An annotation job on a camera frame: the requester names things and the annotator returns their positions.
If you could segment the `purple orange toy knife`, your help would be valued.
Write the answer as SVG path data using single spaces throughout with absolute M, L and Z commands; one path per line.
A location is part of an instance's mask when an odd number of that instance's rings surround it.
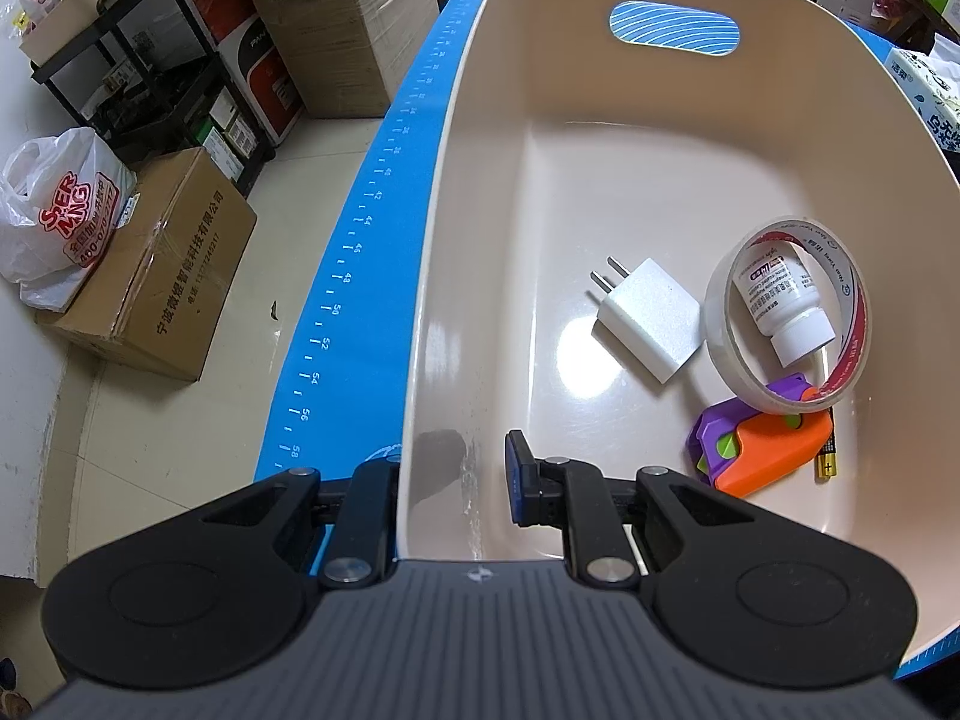
M 729 496 L 747 497 L 814 465 L 834 432 L 832 410 L 773 415 L 729 398 L 698 416 L 686 453 L 703 481 Z

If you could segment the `white charger plug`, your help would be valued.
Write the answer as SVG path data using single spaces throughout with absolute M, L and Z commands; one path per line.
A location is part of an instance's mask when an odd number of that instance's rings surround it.
M 597 320 L 654 379 L 666 383 L 703 343 L 701 304 L 652 259 L 633 270 L 613 257 L 607 265 L 619 281 L 590 273 L 604 293 Z

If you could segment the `clear tape roll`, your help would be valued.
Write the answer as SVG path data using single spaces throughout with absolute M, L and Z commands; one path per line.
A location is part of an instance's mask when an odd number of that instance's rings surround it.
M 835 366 L 811 398 L 778 394 L 748 366 L 731 319 L 736 299 L 781 366 L 838 344 Z M 816 413 L 843 400 L 866 369 L 871 332 L 869 296 L 856 262 L 832 231 L 807 218 L 779 218 L 750 232 L 716 266 L 701 306 L 701 334 L 722 382 L 739 400 L 771 415 Z

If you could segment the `yellow black battery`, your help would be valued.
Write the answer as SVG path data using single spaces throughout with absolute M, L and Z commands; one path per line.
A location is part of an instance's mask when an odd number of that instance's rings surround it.
M 828 483 L 836 476 L 836 436 L 830 433 L 822 449 L 818 450 L 814 458 L 815 481 L 818 484 Z

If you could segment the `white medicine bottle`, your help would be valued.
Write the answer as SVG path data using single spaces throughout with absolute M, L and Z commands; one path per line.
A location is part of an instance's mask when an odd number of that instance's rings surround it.
M 747 247 L 737 259 L 734 284 L 782 366 L 793 366 L 836 338 L 814 277 L 789 242 Z

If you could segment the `brown cardboard box on floor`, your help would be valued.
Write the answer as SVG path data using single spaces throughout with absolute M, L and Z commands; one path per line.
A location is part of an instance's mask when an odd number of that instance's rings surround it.
M 149 161 L 93 275 L 37 323 L 106 361 L 195 382 L 256 222 L 205 149 Z

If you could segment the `white red plastic bag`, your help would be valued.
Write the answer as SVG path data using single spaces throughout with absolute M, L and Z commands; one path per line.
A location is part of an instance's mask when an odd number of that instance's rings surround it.
M 96 130 L 23 143 L 2 169 L 2 277 L 62 314 L 103 258 L 137 176 Z

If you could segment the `large stacked cardboard box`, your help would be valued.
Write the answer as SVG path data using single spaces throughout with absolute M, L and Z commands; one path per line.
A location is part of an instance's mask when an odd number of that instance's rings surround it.
M 316 119 L 386 114 L 438 0 L 252 0 Z

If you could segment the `black metal shelf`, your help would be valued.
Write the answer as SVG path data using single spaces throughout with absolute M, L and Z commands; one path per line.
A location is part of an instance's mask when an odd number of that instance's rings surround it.
M 57 76 L 88 52 L 103 60 L 104 73 L 98 89 L 75 103 Z M 189 0 L 98 0 L 93 23 L 34 62 L 31 80 L 129 166 L 201 148 L 247 195 L 275 156 Z

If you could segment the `white tissue pack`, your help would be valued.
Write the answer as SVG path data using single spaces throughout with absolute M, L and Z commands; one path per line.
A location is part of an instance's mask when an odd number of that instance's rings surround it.
M 957 43 L 936 34 L 929 54 L 894 47 L 885 59 L 885 68 L 910 98 L 953 174 L 958 174 L 960 158 L 958 52 Z

